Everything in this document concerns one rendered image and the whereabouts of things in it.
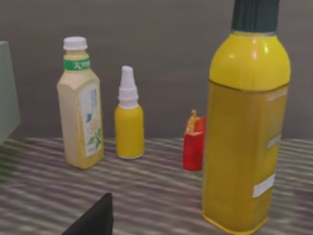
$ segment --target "white nozzle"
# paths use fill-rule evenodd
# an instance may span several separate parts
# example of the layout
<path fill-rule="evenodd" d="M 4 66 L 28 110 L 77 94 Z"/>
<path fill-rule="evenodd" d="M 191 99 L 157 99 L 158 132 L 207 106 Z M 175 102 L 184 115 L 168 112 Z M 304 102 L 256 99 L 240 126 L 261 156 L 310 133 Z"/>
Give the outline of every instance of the white nozzle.
<path fill-rule="evenodd" d="M 87 49 L 87 40 L 83 37 L 69 37 L 64 39 L 64 50 L 86 50 Z"/>
<path fill-rule="evenodd" d="M 133 109 L 138 107 L 138 92 L 134 80 L 132 67 L 122 67 L 122 80 L 119 87 L 119 106 L 123 109 Z"/>

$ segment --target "bottle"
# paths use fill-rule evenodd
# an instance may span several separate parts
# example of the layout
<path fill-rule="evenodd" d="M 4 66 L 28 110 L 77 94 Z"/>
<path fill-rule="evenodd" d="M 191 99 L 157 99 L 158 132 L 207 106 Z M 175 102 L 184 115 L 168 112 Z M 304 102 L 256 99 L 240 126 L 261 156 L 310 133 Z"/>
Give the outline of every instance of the bottle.
<path fill-rule="evenodd" d="M 138 98 L 133 68 L 123 66 L 115 110 L 115 141 L 117 155 L 125 159 L 141 157 L 144 152 L 143 110 Z"/>
<path fill-rule="evenodd" d="M 64 73 L 57 85 L 65 158 L 86 169 L 103 158 L 100 80 L 90 68 L 83 37 L 64 39 Z"/>
<path fill-rule="evenodd" d="M 229 234 L 268 219 L 291 73 L 278 7 L 235 0 L 232 32 L 211 63 L 202 214 Z"/>

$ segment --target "green label band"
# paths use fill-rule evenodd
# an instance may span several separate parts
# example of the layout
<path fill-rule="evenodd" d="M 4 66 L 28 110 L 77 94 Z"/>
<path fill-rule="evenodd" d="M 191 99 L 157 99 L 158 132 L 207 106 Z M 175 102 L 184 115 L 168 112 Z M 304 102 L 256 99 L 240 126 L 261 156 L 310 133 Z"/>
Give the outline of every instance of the green label band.
<path fill-rule="evenodd" d="M 90 69 L 90 59 L 83 60 L 63 60 L 65 70 L 81 71 Z"/>

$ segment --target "blue bird on label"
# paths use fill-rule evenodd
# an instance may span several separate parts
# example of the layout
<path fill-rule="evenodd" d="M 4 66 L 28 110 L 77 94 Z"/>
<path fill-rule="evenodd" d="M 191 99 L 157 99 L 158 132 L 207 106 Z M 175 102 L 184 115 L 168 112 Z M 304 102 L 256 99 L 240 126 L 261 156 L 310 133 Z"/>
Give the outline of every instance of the blue bird on label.
<path fill-rule="evenodd" d="M 91 118 L 92 118 L 92 113 L 87 114 L 87 121 L 86 121 L 86 122 L 87 122 L 87 123 L 90 122 L 90 121 L 91 121 Z"/>

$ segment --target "black bottle cap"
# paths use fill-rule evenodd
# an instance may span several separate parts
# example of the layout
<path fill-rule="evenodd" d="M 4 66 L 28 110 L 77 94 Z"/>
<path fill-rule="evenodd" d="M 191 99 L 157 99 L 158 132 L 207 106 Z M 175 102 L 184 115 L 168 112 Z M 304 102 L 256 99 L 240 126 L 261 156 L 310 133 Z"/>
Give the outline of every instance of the black bottle cap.
<path fill-rule="evenodd" d="M 267 33 L 277 30 L 280 0 L 235 0 L 232 30 Z"/>

